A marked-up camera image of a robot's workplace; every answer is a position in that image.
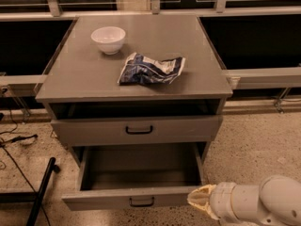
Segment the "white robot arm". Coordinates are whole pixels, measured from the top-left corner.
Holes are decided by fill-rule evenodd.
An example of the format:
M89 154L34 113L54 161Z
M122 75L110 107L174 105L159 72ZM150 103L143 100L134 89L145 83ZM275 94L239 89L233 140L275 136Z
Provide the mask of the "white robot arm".
M260 226L301 226L301 183L272 175L259 185L222 182L199 187L187 202L210 218L227 223Z

